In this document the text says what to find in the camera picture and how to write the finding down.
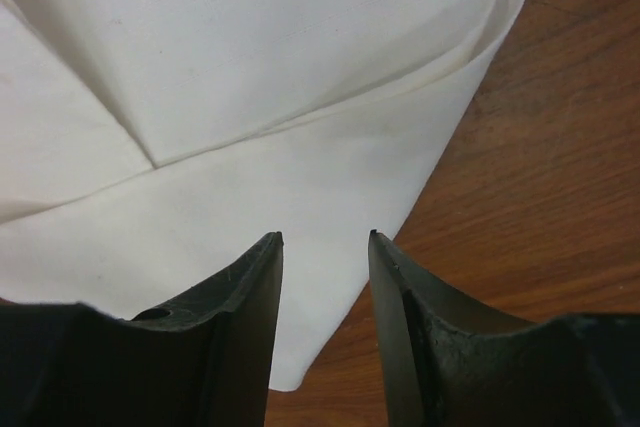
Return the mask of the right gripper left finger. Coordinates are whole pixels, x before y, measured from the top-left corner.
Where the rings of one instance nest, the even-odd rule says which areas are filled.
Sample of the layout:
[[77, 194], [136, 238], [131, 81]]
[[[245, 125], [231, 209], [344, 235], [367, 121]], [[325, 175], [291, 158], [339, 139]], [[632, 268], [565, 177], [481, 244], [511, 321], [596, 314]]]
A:
[[130, 320], [82, 303], [1, 308], [5, 426], [260, 426], [283, 277], [271, 232]]

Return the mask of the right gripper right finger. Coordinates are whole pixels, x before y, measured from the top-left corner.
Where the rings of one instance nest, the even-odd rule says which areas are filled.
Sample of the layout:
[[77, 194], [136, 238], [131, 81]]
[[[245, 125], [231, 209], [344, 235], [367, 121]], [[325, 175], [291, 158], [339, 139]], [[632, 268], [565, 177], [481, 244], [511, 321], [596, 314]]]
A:
[[532, 323], [447, 284], [372, 232], [368, 245], [393, 426], [635, 426], [639, 318]]

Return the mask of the white cloth napkin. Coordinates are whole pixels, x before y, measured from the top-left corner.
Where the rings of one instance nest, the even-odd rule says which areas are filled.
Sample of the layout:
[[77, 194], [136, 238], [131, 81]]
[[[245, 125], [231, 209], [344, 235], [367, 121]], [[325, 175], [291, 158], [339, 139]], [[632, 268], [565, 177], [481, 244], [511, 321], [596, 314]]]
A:
[[1, 295], [130, 317], [284, 237], [297, 389], [524, 0], [1, 0]]

